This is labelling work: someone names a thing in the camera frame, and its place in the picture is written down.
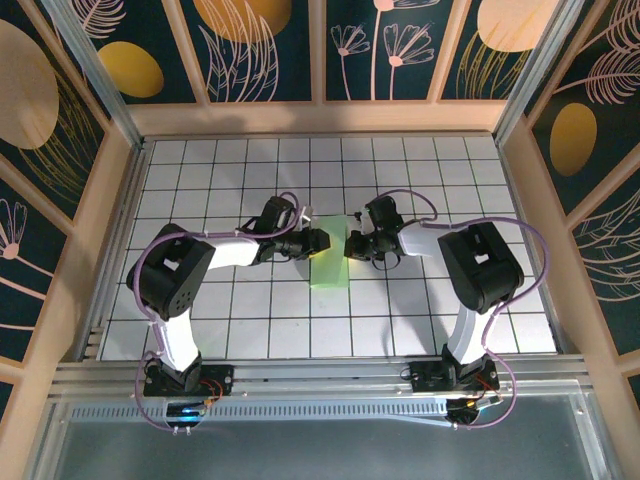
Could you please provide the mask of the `grey frosted panel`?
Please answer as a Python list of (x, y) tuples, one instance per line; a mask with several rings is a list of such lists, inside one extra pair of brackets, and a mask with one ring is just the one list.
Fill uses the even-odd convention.
[(129, 402), (54, 406), (27, 480), (624, 480), (579, 395), (520, 398), (486, 429), (399, 419), (204, 422), (174, 435)]

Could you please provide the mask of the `aluminium corner post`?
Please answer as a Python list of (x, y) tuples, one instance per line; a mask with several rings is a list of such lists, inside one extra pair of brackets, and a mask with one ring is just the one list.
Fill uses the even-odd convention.
[(125, 138), (140, 150), (142, 136), (93, 43), (107, 40), (126, 17), (124, 0), (40, 1)]
[(505, 110), (493, 132), (494, 143), (501, 149), (557, 57), (566, 37), (579, 17), (585, 0), (560, 0), (542, 35), (529, 55), (522, 73), (512, 89)]

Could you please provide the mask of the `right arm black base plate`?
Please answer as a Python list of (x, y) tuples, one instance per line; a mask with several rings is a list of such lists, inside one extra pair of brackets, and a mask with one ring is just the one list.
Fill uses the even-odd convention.
[(414, 393), (499, 390), (496, 364), (488, 356), (462, 365), (455, 359), (409, 363)]

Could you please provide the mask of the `long aluminium base rail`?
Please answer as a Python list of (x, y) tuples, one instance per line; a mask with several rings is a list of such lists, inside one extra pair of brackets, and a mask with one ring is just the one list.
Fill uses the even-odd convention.
[[(407, 397), (407, 360), (342, 358), (303, 360), (233, 360), (231, 397), (239, 401), (313, 400)], [(517, 385), (498, 368), (501, 394), (564, 395), (593, 390), (586, 364), (579, 355), (509, 355)], [(136, 361), (62, 363), (53, 377), (48, 398), (59, 401), (131, 399)]]

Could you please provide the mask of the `light green cloth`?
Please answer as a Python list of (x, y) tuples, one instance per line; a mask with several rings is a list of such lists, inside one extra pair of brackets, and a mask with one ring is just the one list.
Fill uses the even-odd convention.
[(314, 219), (314, 226), (329, 235), (330, 246), (310, 260), (312, 289), (347, 288), (349, 286), (348, 259), (344, 255), (347, 240), (347, 216), (322, 216)]

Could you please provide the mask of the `white grid table mat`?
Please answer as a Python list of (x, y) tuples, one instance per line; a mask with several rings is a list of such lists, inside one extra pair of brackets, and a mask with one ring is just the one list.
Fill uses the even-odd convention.
[[(123, 249), (131, 265), (169, 222), (227, 232), (289, 191), (315, 213), (353, 215), (391, 192), (407, 218), (441, 223), (499, 215), (499, 230), (532, 283), (529, 246), (493, 141), (477, 137), (253, 138), (156, 141)], [(345, 288), (313, 288), (307, 262), (209, 272), (192, 328), (207, 359), (433, 355), (451, 335), (458, 301), (444, 264), (353, 261)]]

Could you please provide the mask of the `aluminium side rail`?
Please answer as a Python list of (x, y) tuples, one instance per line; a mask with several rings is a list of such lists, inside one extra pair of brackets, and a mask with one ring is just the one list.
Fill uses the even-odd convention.
[(508, 330), (520, 354), (572, 353), (566, 290), (560, 285), (566, 266), (566, 240), (562, 212), (539, 148), (528, 131), (514, 132), (500, 147), (501, 160), (516, 200), (518, 217), (534, 227), (546, 241), (542, 247), (535, 235), (523, 232), (526, 257), (533, 276), (544, 265), (548, 274), (542, 285), (516, 302), (506, 314)]
[(71, 359), (74, 361), (85, 359), (92, 332), (108, 321), (111, 315), (148, 165), (146, 146), (134, 147), (127, 159), (123, 180), (114, 202), (114, 211), (108, 223), (94, 290), (81, 328), (74, 340), (71, 353)]

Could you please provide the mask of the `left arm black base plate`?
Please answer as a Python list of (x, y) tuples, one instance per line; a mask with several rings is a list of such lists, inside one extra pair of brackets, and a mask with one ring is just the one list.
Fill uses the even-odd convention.
[(149, 362), (144, 368), (144, 397), (229, 396), (233, 387), (231, 365), (197, 364), (184, 372)]

